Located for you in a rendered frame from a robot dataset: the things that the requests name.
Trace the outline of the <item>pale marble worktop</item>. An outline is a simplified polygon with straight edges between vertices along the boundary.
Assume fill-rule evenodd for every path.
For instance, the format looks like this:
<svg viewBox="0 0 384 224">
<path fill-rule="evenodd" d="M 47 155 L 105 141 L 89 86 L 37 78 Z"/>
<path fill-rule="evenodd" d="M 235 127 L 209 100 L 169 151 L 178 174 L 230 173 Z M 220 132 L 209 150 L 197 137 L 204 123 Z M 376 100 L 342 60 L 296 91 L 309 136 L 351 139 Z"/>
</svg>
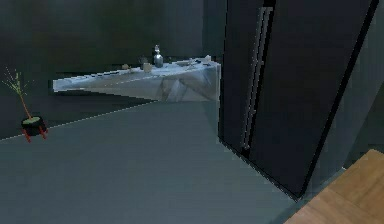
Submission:
<svg viewBox="0 0 384 224">
<path fill-rule="evenodd" d="M 140 68 L 56 79 L 54 92 L 89 91 L 165 102 L 216 101 L 221 65 L 200 62 L 192 67 L 165 63 L 146 73 Z"/>
</svg>

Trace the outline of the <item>grey spray bottle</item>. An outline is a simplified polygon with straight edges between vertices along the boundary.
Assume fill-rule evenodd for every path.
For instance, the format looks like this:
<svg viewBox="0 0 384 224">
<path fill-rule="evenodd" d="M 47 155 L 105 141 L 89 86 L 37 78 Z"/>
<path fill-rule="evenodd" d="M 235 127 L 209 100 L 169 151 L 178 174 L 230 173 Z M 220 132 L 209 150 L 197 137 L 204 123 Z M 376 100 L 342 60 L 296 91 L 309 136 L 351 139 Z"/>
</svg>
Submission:
<svg viewBox="0 0 384 224">
<path fill-rule="evenodd" d="M 154 52 L 155 52 L 155 55 L 154 55 L 154 65 L 157 68 L 161 68 L 163 66 L 163 57 L 160 54 L 160 47 L 158 45 L 156 45 L 154 47 Z"/>
</svg>

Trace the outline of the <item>house plant in black pot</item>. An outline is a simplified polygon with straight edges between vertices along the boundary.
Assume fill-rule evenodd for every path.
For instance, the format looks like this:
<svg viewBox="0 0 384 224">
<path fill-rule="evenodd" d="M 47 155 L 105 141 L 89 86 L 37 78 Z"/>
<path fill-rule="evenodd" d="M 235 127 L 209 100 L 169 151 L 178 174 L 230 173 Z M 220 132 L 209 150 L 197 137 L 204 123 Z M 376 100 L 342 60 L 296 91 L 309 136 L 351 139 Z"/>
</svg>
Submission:
<svg viewBox="0 0 384 224">
<path fill-rule="evenodd" d="M 21 121 L 21 131 L 24 137 L 28 143 L 31 142 L 31 138 L 33 136 L 40 135 L 43 139 L 46 139 L 48 128 L 44 119 L 41 116 L 32 115 L 26 105 L 24 97 L 27 95 L 27 93 L 24 91 L 24 89 L 27 87 L 27 85 L 22 84 L 20 81 L 21 72 L 17 70 L 11 72 L 8 68 L 5 68 L 5 70 L 5 79 L 2 80 L 2 83 L 17 94 L 21 100 L 23 110 L 26 114 L 26 117 Z"/>
</svg>

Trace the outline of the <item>black fridge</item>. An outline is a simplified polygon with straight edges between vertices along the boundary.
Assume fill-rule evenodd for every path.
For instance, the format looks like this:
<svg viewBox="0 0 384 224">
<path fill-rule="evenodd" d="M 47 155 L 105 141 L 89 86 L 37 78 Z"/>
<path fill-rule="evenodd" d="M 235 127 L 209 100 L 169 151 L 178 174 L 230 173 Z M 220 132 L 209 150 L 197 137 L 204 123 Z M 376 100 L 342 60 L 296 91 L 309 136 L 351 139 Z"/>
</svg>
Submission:
<svg viewBox="0 0 384 224">
<path fill-rule="evenodd" d="M 298 200 L 380 0 L 226 0 L 218 137 Z M 272 7 L 248 150 L 244 126 L 261 7 Z"/>
</svg>

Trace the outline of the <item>pale flat dish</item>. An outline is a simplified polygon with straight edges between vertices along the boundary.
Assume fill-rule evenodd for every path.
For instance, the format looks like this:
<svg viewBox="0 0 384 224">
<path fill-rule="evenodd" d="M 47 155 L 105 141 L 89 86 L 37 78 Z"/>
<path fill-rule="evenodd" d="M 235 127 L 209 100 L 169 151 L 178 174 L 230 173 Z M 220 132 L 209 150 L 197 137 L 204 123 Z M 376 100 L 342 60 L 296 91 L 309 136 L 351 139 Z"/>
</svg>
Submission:
<svg viewBox="0 0 384 224">
<path fill-rule="evenodd" d="M 192 67 L 200 63 L 200 60 L 190 58 L 188 60 L 177 61 L 176 64 L 180 67 Z"/>
</svg>

